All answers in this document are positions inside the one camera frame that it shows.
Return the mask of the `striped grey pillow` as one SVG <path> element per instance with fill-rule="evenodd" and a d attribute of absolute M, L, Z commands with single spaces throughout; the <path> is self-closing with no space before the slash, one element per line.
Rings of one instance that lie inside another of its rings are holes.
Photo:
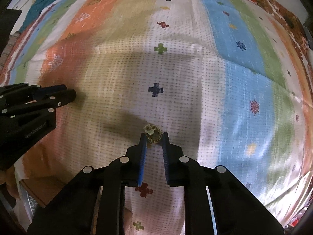
<path fill-rule="evenodd" d="M 19 36 L 21 35 L 20 32 L 15 32 L 14 34 L 10 35 L 8 38 L 8 42 L 6 46 L 4 47 L 2 53 L 1 53 L 1 59 L 0 59 L 0 67 L 1 69 L 4 67 L 5 62 L 11 53 L 16 41 L 18 40 Z"/>

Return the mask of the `silver metal tin box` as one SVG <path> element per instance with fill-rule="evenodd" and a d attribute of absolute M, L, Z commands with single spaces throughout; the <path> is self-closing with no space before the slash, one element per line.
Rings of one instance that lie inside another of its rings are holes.
<path fill-rule="evenodd" d="M 21 201 L 23 203 L 25 212 L 27 214 L 29 221 L 32 222 L 34 215 L 36 214 L 38 209 L 40 209 L 39 203 L 27 191 L 26 185 L 24 184 L 23 180 L 19 182 L 19 188 L 20 188 L 20 197 L 21 197 Z"/>

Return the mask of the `colourful striped cloth mat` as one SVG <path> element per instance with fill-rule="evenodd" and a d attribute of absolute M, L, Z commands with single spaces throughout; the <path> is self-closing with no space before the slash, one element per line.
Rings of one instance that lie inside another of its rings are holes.
<path fill-rule="evenodd" d="M 1 85 L 77 92 L 14 180 L 69 182 L 147 124 L 200 165 L 226 166 L 282 225 L 312 193 L 312 68 L 249 0 L 58 0 L 17 40 Z"/>

